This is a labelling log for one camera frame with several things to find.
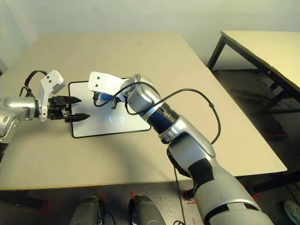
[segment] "tabletop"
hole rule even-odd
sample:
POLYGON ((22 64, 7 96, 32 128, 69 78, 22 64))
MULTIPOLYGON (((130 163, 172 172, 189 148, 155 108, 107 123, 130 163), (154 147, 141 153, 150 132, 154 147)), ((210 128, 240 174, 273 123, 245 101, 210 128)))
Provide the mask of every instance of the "tabletop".
POLYGON ((300 92, 300 32, 224 30, 234 41, 300 92))
MULTIPOLYGON (((286 170, 270 146, 178 33, 90 33, 42 36, 4 75, 1 96, 16 96, 28 74, 56 69, 65 83, 86 81, 92 71, 152 79, 162 97, 181 88, 203 92, 215 105, 222 132, 217 160, 234 176, 286 170)), ((38 92, 39 77, 30 84, 38 92)), ((68 95, 68 89, 59 95, 68 95)), ((212 140, 218 126, 195 93, 167 103, 212 140)), ((74 139, 62 120, 22 122, 6 150, 0 189, 35 189, 175 180, 173 165, 152 129, 74 139)))

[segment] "shoe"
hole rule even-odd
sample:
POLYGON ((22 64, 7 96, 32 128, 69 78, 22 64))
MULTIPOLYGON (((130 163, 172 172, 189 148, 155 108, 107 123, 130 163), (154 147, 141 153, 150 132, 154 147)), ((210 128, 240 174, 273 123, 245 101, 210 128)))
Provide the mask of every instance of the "shoe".
POLYGON ((287 200, 283 207, 291 221, 293 221, 296 225, 300 225, 300 206, 290 200, 287 200))

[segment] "black metal table frame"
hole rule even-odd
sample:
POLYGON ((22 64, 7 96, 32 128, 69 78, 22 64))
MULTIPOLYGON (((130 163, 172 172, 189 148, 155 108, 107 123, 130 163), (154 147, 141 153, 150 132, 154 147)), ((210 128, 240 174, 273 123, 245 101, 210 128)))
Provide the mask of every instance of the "black metal table frame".
POLYGON ((272 90, 274 90, 277 86, 282 87, 282 91, 273 98, 262 110, 259 114, 282 114, 282 113, 296 113, 300 112, 300 109, 280 109, 280 110, 271 110, 276 104, 278 104, 284 98, 294 98, 298 102, 300 102, 300 91, 296 90, 293 86, 291 86, 288 82, 286 82, 282 75, 273 67, 269 65, 265 65, 261 61, 259 61, 255 56, 248 53, 238 45, 236 45, 231 39, 221 36, 219 42, 207 64, 208 69, 211 71, 215 66, 224 46, 228 45, 237 53, 239 53, 246 60, 251 62, 254 66, 256 66, 262 73, 265 73, 269 78, 271 78, 274 83, 270 86, 272 90))

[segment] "black wire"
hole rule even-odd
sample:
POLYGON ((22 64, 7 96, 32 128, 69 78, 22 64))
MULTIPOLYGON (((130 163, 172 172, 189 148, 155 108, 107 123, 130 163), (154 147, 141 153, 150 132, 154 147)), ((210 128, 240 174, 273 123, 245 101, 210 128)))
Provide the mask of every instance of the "black wire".
POLYGON ((113 220, 113 224, 116 225, 116 221, 114 220, 113 215, 109 211, 104 211, 104 213, 108 213, 109 215, 111 215, 111 218, 113 220))
POLYGON ((218 131, 217 131, 217 135, 216 137, 214 138, 214 140, 211 142, 211 144, 215 143, 217 141, 217 139, 219 138, 220 134, 221 134, 221 122, 220 122, 220 118, 218 116, 218 113, 215 109, 215 106, 212 104, 212 102, 208 99, 208 97, 206 97, 202 92, 198 91, 198 90, 195 90, 195 89, 191 89, 191 88, 183 88, 183 89, 180 89, 180 90, 177 90, 175 92, 173 92, 172 94, 168 95, 167 97, 163 98, 162 100, 156 102, 155 104, 147 107, 146 109, 143 109, 139 112, 135 112, 135 113, 131 113, 129 112, 128 110, 128 102, 127 102, 127 99, 125 99, 125 108, 126 108, 126 111, 129 115, 137 115, 137 114, 141 114, 141 113, 145 113, 147 112, 148 110, 150 110, 151 108, 159 105, 160 103, 166 101, 167 99, 169 99, 170 97, 180 93, 180 92, 183 92, 183 91, 192 91, 192 92, 196 92, 197 94, 201 95, 208 103, 209 103, 209 106, 210 108, 212 109, 212 111, 214 112, 215 116, 216 116, 216 119, 217 119, 217 127, 218 127, 218 131))
POLYGON ((129 87, 131 87, 131 86, 133 86, 133 85, 136 85, 136 84, 144 84, 144 85, 147 85, 148 87, 151 87, 157 94, 159 94, 158 91, 157 91, 152 85, 150 85, 150 84, 148 84, 148 83, 146 83, 146 82, 138 81, 138 82, 131 83, 131 84, 125 86, 124 88, 121 88, 117 93, 115 93, 113 96, 111 96, 110 99, 108 99, 107 101, 105 101, 104 103, 102 103, 102 104, 100 104, 100 105, 97 105, 97 104, 96 104, 96 102, 97 102, 96 95, 99 96, 99 93, 94 93, 94 97, 93 97, 93 100, 94 100, 94 106, 96 106, 96 107, 102 107, 102 106, 104 106, 104 105, 107 104, 109 101, 111 101, 113 98, 115 98, 118 94, 120 94, 123 90, 125 90, 125 89, 127 89, 127 88, 129 88, 129 87))
MULTIPOLYGON (((104 103, 100 104, 100 105, 97 105, 96 102, 98 100, 98 97, 99 97, 99 93, 94 93, 94 96, 93 96, 93 100, 94 100, 94 106, 96 107, 102 107, 104 106, 105 104, 107 104, 109 101, 111 101, 114 97, 116 97, 119 93, 121 93, 123 90, 125 90, 126 88, 132 86, 132 85, 136 85, 136 84, 145 84, 149 87, 151 87, 157 94, 158 94, 158 91, 150 84, 146 83, 146 82, 135 82, 135 83, 131 83, 129 85, 127 85, 126 87, 120 89, 117 93, 115 93, 110 99, 108 99, 107 101, 105 101, 104 103)), ((183 91, 191 91, 191 92, 195 92, 199 95, 201 95, 209 104, 210 108, 212 109, 212 111, 214 112, 215 114, 215 117, 217 119, 217 127, 218 127, 218 131, 217 131, 217 135, 216 137, 214 138, 214 140, 211 142, 211 144, 215 143, 217 141, 217 139, 219 138, 220 134, 221 134, 221 122, 220 122, 220 118, 218 116, 218 113, 215 109, 215 106, 212 104, 212 102, 209 100, 208 97, 206 97, 202 92, 198 91, 198 90, 195 90, 195 89, 191 89, 191 88, 183 88, 183 89, 180 89, 180 90, 177 90, 175 92, 173 92, 172 94, 168 95, 167 97, 161 99, 160 101, 156 102, 155 104, 147 107, 146 109, 143 109, 139 112, 135 112, 135 113, 131 113, 129 112, 128 110, 128 102, 127 102, 127 98, 125 98, 125 108, 126 108, 126 111, 129 115, 138 115, 138 114, 141 114, 141 113, 145 113, 147 111, 149 111, 151 108, 159 105, 160 103, 166 101, 167 99, 169 99, 170 97, 180 93, 180 92, 183 92, 183 91)))
POLYGON ((28 88, 26 88, 26 87, 22 87, 22 88, 21 88, 21 90, 20 90, 19 97, 21 97, 21 96, 22 96, 22 94, 23 94, 23 90, 24 90, 24 89, 27 91, 26 95, 28 94, 28 92, 29 92, 28 88))
POLYGON ((177 191, 178 191, 178 196, 179 196, 179 200, 180 200, 180 207, 181 207, 181 212, 182 212, 182 218, 183 218, 183 222, 179 221, 179 220, 175 220, 179 221, 180 223, 182 223, 182 225, 186 224, 186 218, 184 217, 184 212, 183 212, 183 206, 182 206, 182 200, 181 200, 181 195, 180 195, 180 189, 179 189, 179 182, 178 182, 178 178, 177 178, 177 173, 176 173, 176 169, 174 166, 174 173, 175 173, 175 178, 176 178, 176 185, 177 185, 177 191))
POLYGON ((47 72, 46 71, 43 71, 43 70, 35 70, 35 71, 32 71, 29 76, 26 78, 25 82, 24 82, 24 86, 21 88, 21 91, 20 91, 20 94, 19 94, 19 97, 22 96, 22 93, 23 93, 23 90, 25 89, 27 91, 25 97, 33 97, 35 98, 34 94, 32 93, 31 89, 29 88, 29 83, 31 81, 31 79, 33 78, 33 76, 37 73, 42 73, 44 74, 45 76, 47 75, 47 72))
POLYGON ((184 224, 183 222, 181 222, 180 220, 175 220, 174 223, 173 223, 173 225, 175 225, 175 223, 178 223, 178 225, 180 225, 180 224, 181 224, 181 225, 185 225, 185 224, 184 224))

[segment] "black border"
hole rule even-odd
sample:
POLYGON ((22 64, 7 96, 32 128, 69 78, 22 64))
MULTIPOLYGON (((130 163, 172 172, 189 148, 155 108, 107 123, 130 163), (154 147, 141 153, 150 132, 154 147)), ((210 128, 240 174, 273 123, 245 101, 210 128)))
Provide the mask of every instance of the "black border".
MULTIPOLYGON (((73 81, 73 82, 70 82, 70 83, 67 85, 68 92, 69 92, 69 96, 71 96, 71 95, 70 95, 70 84, 72 84, 72 83, 84 83, 84 82, 89 82, 89 81, 73 81)), ((69 112, 70 112, 70 114, 72 114, 72 107, 71 107, 71 104, 69 104, 69 112)), ((71 122, 72 137, 73 137, 73 138, 76 138, 76 139, 77 139, 77 138, 85 138, 85 137, 96 137, 96 136, 105 136, 105 135, 118 135, 118 134, 126 134, 126 133, 143 132, 143 131, 151 130, 151 128, 152 128, 152 126, 150 126, 150 128, 147 129, 147 130, 126 131, 126 132, 110 133, 110 134, 103 134, 103 135, 89 135, 89 136, 75 137, 75 136, 74 136, 74 133, 73 133, 73 122, 71 122)))

